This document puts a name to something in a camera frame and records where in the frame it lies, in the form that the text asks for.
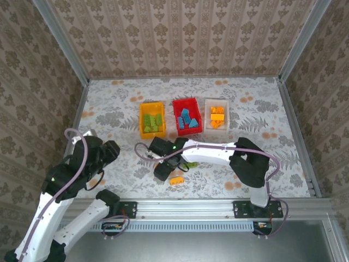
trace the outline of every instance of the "floral tablecloth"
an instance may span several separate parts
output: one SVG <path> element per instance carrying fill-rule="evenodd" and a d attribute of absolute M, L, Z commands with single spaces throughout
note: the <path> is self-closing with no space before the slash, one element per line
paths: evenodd
<path fill-rule="evenodd" d="M 195 97 L 204 119 L 205 98 L 230 101 L 229 134 L 194 134 L 191 139 L 204 142 L 231 142 L 244 136 L 281 161 L 281 171 L 270 185 L 277 197 L 309 197 L 305 176 L 282 105 L 277 78 L 188 78 L 94 80 L 82 113 L 80 131 L 93 128 L 104 141 L 114 140 L 121 148 L 116 161 L 105 168 L 105 177 L 96 189 L 80 191 L 78 197 L 94 198 L 109 189 L 121 198 L 248 198 L 249 188 L 241 184 L 230 168 L 200 163 L 183 173 L 185 182 L 170 186 L 153 175 L 154 163 L 139 159 L 134 144 L 142 140 L 139 131 L 141 103 L 161 101 L 165 106 L 167 139 L 177 137 L 172 101 Z M 270 161 L 269 172 L 275 168 Z M 96 184 L 99 175 L 89 182 Z"/>

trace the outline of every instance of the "plastic bin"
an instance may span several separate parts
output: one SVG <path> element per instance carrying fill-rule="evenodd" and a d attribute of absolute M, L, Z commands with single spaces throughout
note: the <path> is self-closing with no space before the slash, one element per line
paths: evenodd
<path fill-rule="evenodd" d="M 157 114 L 161 114 L 163 124 L 158 126 L 157 132 L 145 133 L 144 115 L 149 114 L 156 118 Z M 165 124 L 165 109 L 162 102 L 155 103 L 143 103 L 140 104 L 140 133 L 142 139 L 152 139 L 155 136 L 163 138 L 166 136 L 166 124 Z"/>
<path fill-rule="evenodd" d="M 211 125 L 211 107 L 222 106 L 224 108 L 224 124 L 217 129 Z M 203 132 L 209 135 L 227 135 L 229 133 L 230 116 L 229 101 L 223 99 L 205 99 L 205 119 Z"/>
<path fill-rule="evenodd" d="M 184 124 L 184 129 L 179 128 L 178 118 L 181 115 L 182 110 L 184 108 L 189 110 L 190 119 L 195 118 L 197 120 L 198 127 L 189 128 L 188 124 Z M 179 136 L 202 132 L 201 115 L 200 115 L 200 112 L 199 112 L 198 107 L 197 107 L 196 99 L 194 97 L 188 98 L 188 99 L 174 100 L 173 101 L 173 112 L 174 112 L 174 116 L 176 118 L 177 132 L 178 132 Z"/>

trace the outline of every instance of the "gray floor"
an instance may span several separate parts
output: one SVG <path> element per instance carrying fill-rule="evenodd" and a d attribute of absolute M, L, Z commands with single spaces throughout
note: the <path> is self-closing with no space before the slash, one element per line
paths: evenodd
<path fill-rule="evenodd" d="M 269 240 L 252 233 L 125 233 L 104 240 L 86 234 L 67 262 L 328 262 L 333 261 L 323 228 L 314 222 L 288 222 Z"/>

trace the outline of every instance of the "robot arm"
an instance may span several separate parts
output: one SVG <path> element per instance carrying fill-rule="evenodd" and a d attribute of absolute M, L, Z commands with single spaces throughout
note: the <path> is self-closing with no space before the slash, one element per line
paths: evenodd
<path fill-rule="evenodd" d="M 57 231 L 57 228 L 78 192 L 86 188 L 86 184 L 103 168 L 113 162 L 120 154 L 120 148 L 114 141 L 103 141 L 96 136 L 85 136 L 87 143 L 87 161 L 78 178 L 48 206 L 38 227 L 32 232 L 39 214 L 53 196 L 59 192 L 75 176 L 83 160 L 84 146 L 81 140 L 76 142 L 73 154 L 64 158 L 46 175 L 42 186 L 39 206 L 31 222 L 28 232 L 17 249 L 8 252 L 7 262 L 42 262 L 65 261 L 72 246 L 83 236 L 94 223 L 105 217 L 116 215 L 120 198 L 108 190 L 99 192 L 90 207 L 73 220 L 67 227 Z"/>
<path fill-rule="evenodd" d="M 236 150 L 226 150 L 226 148 L 236 148 Z M 241 182 L 250 187 L 252 204 L 266 207 L 269 196 L 265 178 L 269 169 L 269 158 L 256 153 L 242 152 L 244 149 L 263 152 L 247 138 L 239 138 L 237 142 L 229 144 L 210 144 L 188 138 L 177 138 L 172 143 L 155 137 L 149 146 L 148 156 L 159 159 L 179 151 L 178 154 L 161 160 L 155 167 L 154 175 L 162 181 L 166 180 L 174 169 L 190 162 L 229 166 Z"/>

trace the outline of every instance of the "patterned wallpaper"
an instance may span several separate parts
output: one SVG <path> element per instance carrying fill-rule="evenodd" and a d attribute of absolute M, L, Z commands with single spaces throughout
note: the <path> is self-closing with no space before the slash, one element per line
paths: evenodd
<path fill-rule="evenodd" d="M 315 0 L 49 0 L 91 78 L 276 75 Z"/>
<path fill-rule="evenodd" d="M 349 1 L 331 2 L 287 87 L 322 192 L 349 239 Z"/>
<path fill-rule="evenodd" d="M 0 257 L 23 238 L 82 87 L 31 1 L 0 1 Z"/>

